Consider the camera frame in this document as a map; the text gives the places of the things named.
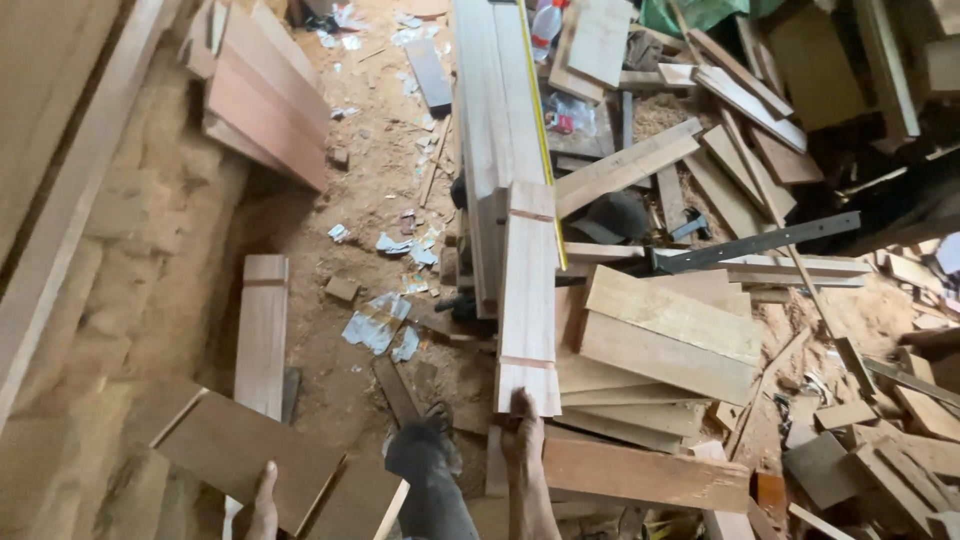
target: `plastic water bottle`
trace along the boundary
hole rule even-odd
[[[530,31],[534,61],[543,61],[550,53],[550,42],[560,33],[560,27],[563,24],[564,12],[561,10],[563,4],[564,0],[553,0],[534,17],[534,27]]]

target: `dirt floor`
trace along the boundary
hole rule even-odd
[[[277,12],[285,7],[282,0],[268,3]],[[420,93],[404,96],[403,82],[397,77],[400,73],[413,75],[402,47],[390,40],[402,28],[395,21],[397,4],[359,0],[354,6],[355,18],[370,26],[354,34],[361,42],[358,50],[346,50],[340,39],[335,47],[324,48],[313,33],[295,35],[322,73],[327,103],[333,108],[359,109],[341,121],[331,122],[330,144],[348,149],[349,171],[331,170],[330,188],[317,198],[312,192],[291,189],[292,182],[287,179],[257,169],[237,210],[231,242],[232,249],[240,255],[282,253],[290,258],[287,358],[289,365],[303,370],[296,429],[320,433],[331,444],[359,454],[376,455],[382,453],[385,441],[394,431],[394,419],[373,376],[372,353],[363,346],[348,344],[341,332],[354,307],[384,292],[398,291],[401,274],[417,270],[408,257],[384,257],[376,252],[374,244],[381,232],[394,240],[405,239],[397,217],[407,209],[414,209],[418,219],[422,219],[417,235],[430,227],[442,232],[451,225],[454,208],[448,196],[450,179],[442,171],[437,173],[426,209],[418,205],[420,169],[425,168],[425,163],[420,163],[422,152],[416,141],[431,133],[415,124],[427,113]],[[443,53],[448,50],[446,44],[452,40],[452,34],[443,17],[424,23],[425,27],[435,25],[439,32],[434,40]],[[450,54],[442,54],[447,69],[450,60]],[[635,102],[635,138],[653,135],[693,114],[701,116],[705,127],[713,124],[699,114],[693,100],[669,94],[639,96]],[[447,147],[444,155],[449,154]],[[691,189],[685,172],[682,183],[687,202],[699,202],[695,206],[706,208],[700,195]],[[716,241],[727,239],[709,211],[707,214]],[[341,244],[327,235],[338,224],[350,231],[348,240]],[[421,274],[431,288],[441,290],[442,297],[455,293],[452,287],[439,285],[436,272],[423,270]],[[332,276],[362,285],[353,307],[324,294],[324,286]],[[791,294],[793,301],[789,305],[768,305],[755,310],[755,319],[769,329],[763,347],[767,360],[803,326],[819,328],[812,302],[799,292]],[[419,296],[431,300],[426,293]],[[867,286],[861,289],[829,290],[826,297],[864,354],[885,356],[896,337],[912,330],[914,314],[909,298],[880,276],[869,277]],[[803,354],[796,356],[783,374],[802,380],[804,373],[814,373],[838,397],[849,399],[852,394],[840,375],[839,357],[829,354],[825,343],[824,333],[817,331]],[[221,357],[227,362],[232,355],[226,351]],[[490,355],[427,343],[399,369],[414,383],[425,405],[443,399],[454,405],[455,415],[480,415],[489,410],[493,367]],[[762,397],[758,407],[761,418],[752,432],[745,433],[745,448],[737,460],[750,467],[779,472],[777,410],[769,397]],[[719,428],[709,423],[704,431],[705,437],[720,434]],[[454,442],[464,459],[459,482],[465,495],[482,495],[484,438],[457,431]]]

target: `hat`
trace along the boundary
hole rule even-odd
[[[650,230],[647,208],[639,200],[615,191],[600,196],[587,215],[570,224],[601,244],[619,244],[627,238],[642,238]]]

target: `person's hand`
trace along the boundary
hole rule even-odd
[[[276,540],[278,519],[274,504],[276,463],[267,461],[256,486],[256,498],[233,518],[233,538]]]
[[[510,397],[511,418],[500,436],[500,448],[507,460],[508,472],[538,465],[543,456],[543,419],[537,405],[524,388]]]

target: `black pants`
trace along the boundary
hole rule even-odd
[[[410,483],[398,519],[404,538],[479,540],[446,464],[442,433],[430,419],[400,430],[387,451],[386,468]]]

